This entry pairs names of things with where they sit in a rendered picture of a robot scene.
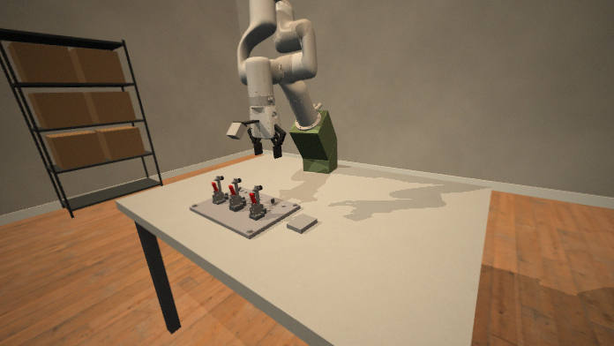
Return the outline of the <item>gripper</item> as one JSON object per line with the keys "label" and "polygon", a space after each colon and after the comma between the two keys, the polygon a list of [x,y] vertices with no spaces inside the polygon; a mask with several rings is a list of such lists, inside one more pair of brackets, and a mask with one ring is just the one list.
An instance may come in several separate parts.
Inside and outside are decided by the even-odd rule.
{"label": "gripper", "polygon": [[274,106],[274,104],[251,106],[250,120],[259,120],[258,123],[251,124],[251,127],[247,130],[254,146],[255,155],[263,154],[261,139],[270,139],[274,144],[273,158],[282,157],[281,145],[286,132],[281,129],[277,106]]}

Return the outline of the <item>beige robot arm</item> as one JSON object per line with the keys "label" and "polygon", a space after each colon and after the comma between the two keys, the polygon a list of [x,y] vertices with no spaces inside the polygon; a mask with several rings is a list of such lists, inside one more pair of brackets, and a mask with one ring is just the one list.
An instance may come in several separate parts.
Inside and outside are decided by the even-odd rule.
{"label": "beige robot arm", "polygon": [[[287,0],[249,0],[249,3],[251,24],[239,43],[237,65],[240,80],[248,86],[250,105],[274,104],[273,85],[279,83],[296,117],[296,128],[300,131],[315,128],[321,121],[318,110],[322,104],[313,105],[303,82],[314,78],[318,68],[312,23],[308,19],[295,21],[293,7]],[[302,52],[275,60],[249,58],[253,48],[271,35],[279,53]]]}

